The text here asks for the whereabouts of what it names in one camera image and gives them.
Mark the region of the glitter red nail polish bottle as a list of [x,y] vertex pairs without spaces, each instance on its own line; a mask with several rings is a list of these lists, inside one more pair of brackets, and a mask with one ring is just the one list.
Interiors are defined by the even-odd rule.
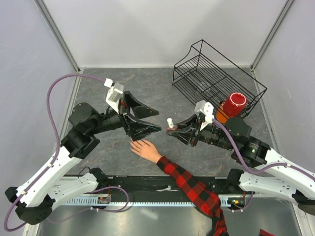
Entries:
[[175,131],[177,131],[179,128],[178,128],[178,126],[177,125],[174,125],[173,127],[168,127],[167,129],[166,129],[166,132],[167,133],[174,133]]

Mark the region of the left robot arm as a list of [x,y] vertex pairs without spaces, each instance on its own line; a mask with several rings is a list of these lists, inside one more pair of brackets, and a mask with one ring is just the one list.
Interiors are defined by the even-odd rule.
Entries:
[[161,131],[160,126],[144,121],[157,115],[158,110],[141,103],[129,91],[105,113],[99,113],[86,102],[77,104],[68,118],[72,128],[51,158],[23,185],[5,191],[19,219],[36,225],[70,199],[86,193],[104,193],[109,178],[100,168],[91,168],[64,185],[55,184],[96,148],[100,143],[96,134],[123,128],[126,135],[138,141]]

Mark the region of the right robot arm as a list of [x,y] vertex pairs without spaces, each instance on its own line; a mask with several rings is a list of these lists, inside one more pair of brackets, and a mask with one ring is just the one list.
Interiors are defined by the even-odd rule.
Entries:
[[174,124],[167,119],[167,135],[192,147],[199,142],[232,151],[231,158],[244,167],[231,169],[225,187],[230,193],[263,193],[283,198],[307,214],[315,213],[315,174],[295,164],[251,136],[252,128],[241,119],[225,124],[212,116],[193,115]]

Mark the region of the red plaid sleeve forearm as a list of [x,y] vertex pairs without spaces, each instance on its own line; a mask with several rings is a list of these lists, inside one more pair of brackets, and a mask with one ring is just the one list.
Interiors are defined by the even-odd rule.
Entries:
[[204,183],[197,180],[186,169],[170,161],[165,156],[159,159],[157,166],[175,180],[176,185],[202,213],[212,219],[212,235],[228,235],[221,201],[217,194],[210,191]]

